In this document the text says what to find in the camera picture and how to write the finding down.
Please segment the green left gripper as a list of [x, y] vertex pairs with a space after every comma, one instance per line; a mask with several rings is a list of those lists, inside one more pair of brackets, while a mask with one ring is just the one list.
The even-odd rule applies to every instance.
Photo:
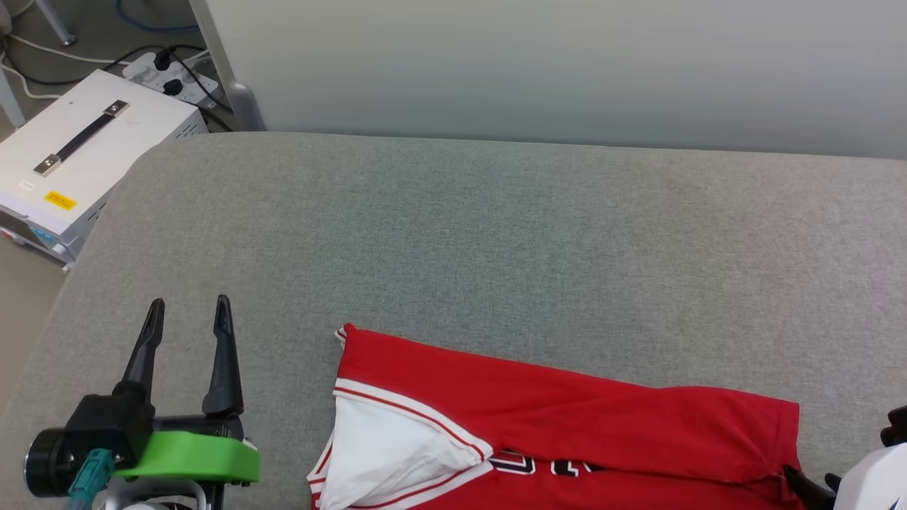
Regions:
[[[113, 396], [150, 404], [156, 350], [161, 346], [166, 304], [150, 303], [122, 380]], [[202, 412], [239, 416], [245, 410], [239, 352], [230, 299], [217, 298], [213, 373]], [[38, 498], [93, 499], [114, 478], [175, 479], [207, 485], [251, 485], [261, 478], [261, 455], [235, 432], [239, 420], [178, 419], [77, 421], [40, 432], [26, 453], [25, 484]]]

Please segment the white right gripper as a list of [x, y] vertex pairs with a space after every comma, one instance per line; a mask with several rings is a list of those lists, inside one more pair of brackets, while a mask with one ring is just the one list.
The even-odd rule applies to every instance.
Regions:
[[[785, 481], [806, 509], [831, 510], [842, 477], [825, 475], [825, 485], [814, 483], [802, 471], [785, 465]], [[906, 508], [906, 445], [899, 443], [866, 455], [846, 472], [847, 509]]]

